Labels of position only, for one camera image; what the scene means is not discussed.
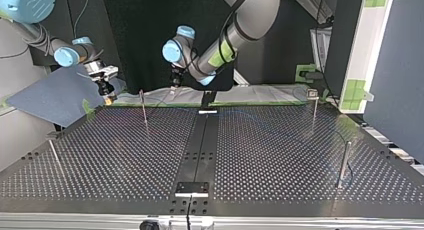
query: metal bracket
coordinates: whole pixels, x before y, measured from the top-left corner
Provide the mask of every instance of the metal bracket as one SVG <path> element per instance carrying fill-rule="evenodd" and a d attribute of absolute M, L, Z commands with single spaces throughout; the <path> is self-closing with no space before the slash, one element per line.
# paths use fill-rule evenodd
<path fill-rule="evenodd" d="M 207 182 L 180 182 L 175 191 L 175 197 L 209 197 L 209 183 Z"/>
<path fill-rule="evenodd" d="M 218 110 L 211 108 L 209 104 L 213 103 L 216 98 L 216 91 L 205 91 L 202 97 L 202 105 L 199 110 L 199 114 L 210 114 L 218 113 Z"/>
<path fill-rule="evenodd" d="M 365 91 L 364 100 L 368 102 L 374 102 L 374 94 Z"/>

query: end effector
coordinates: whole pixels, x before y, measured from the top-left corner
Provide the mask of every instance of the end effector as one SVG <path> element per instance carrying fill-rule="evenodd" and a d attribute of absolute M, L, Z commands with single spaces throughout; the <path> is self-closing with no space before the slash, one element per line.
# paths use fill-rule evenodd
<path fill-rule="evenodd" d="M 110 79 L 118 75 L 118 68 L 107 66 L 90 38 L 83 37 L 72 41 L 72 46 L 57 48 L 54 52 L 55 60 L 63 67 L 70 67 L 82 63 L 91 80 L 97 84 L 98 93 L 110 105 L 116 100 L 115 88 L 109 83 Z"/>

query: black cable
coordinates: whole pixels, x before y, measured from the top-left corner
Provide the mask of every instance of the black cable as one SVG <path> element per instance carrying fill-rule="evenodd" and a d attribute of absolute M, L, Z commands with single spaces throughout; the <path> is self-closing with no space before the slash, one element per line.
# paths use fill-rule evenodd
<path fill-rule="evenodd" d="M 348 186 L 348 188 L 350 188 L 352 186 L 352 183 L 353 183 L 353 169 L 350 166 L 349 161 L 347 162 L 347 167 L 349 168 L 349 171 L 350 171 L 350 181 L 349 181 L 349 186 Z"/>
<path fill-rule="evenodd" d="M 25 50 L 24 50 L 24 51 L 22 51 L 22 52 L 20 52 L 20 53 L 17 53 L 17 54 L 14 54 L 14 55 L 10 55 L 10 56 L 3 56 L 3 57 L 0 57 L 0 59 L 8 59 L 8 58 L 19 57 L 19 56 L 24 55 L 24 54 L 25 54 L 28 50 L 29 50 L 29 47 L 27 46 L 27 47 L 25 48 Z"/>
<path fill-rule="evenodd" d="M 188 208 L 187 208 L 187 215 L 186 215 L 186 219 L 187 219 L 187 230 L 191 230 L 191 223 L 190 223 L 190 208 L 191 208 L 191 200 L 193 197 L 190 197 L 190 201 L 188 203 Z"/>
<path fill-rule="evenodd" d="M 66 0 L 66 4 L 68 5 L 68 13 L 69 13 L 69 18 L 71 19 L 71 27 L 72 27 L 72 34 L 73 34 L 75 32 L 75 28 L 74 28 L 74 20 L 72 19 L 71 5 L 69 4 L 69 0 Z"/>
<path fill-rule="evenodd" d="M 337 108 L 340 108 L 340 105 L 336 101 L 336 97 L 334 96 L 333 91 L 331 91 L 330 85 L 328 84 L 327 77 L 324 74 L 324 72 L 325 72 L 325 66 L 322 65 L 321 56 L 319 54 L 319 44 L 318 44 L 319 14 L 321 13 L 321 8 L 322 8 L 323 2 L 324 2 L 324 0 L 320 0 L 320 2 L 319 2 L 318 11 L 317 11 L 317 17 L 316 17 L 317 26 L 315 27 L 315 43 L 316 43 L 316 47 L 317 47 L 318 61 L 319 61 L 319 65 L 321 67 L 321 70 L 318 70 L 318 71 L 321 72 L 321 74 L 322 74 L 322 76 L 324 78 L 325 85 L 327 86 L 327 89 L 330 92 L 330 95 L 333 98 L 334 103 L 337 105 Z"/>

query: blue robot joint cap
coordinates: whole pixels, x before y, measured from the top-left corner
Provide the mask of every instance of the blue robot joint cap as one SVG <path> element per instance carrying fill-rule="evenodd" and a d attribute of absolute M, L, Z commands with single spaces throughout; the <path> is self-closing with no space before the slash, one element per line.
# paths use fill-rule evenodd
<path fill-rule="evenodd" d="M 194 39 L 194 37 L 196 36 L 196 31 L 189 26 L 179 26 L 177 28 L 177 34 L 187 38 Z"/>

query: black curtain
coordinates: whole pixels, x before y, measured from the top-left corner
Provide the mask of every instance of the black curtain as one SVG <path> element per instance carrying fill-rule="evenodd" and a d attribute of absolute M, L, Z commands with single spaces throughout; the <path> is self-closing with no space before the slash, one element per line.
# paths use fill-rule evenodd
<path fill-rule="evenodd" d="M 170 64 L 162 57 L 163 44 L 179 25 L 196 30 L 195 45 L 204 52 L 217 39 L 230 11 L 224 0 L 104 0 L 123 70 L 132 94 L 169 86 Z M 225 71 L 219 86 L 230 89 L 232 72 Z M 199 87 L 186 74 L 185 84 Z"/>

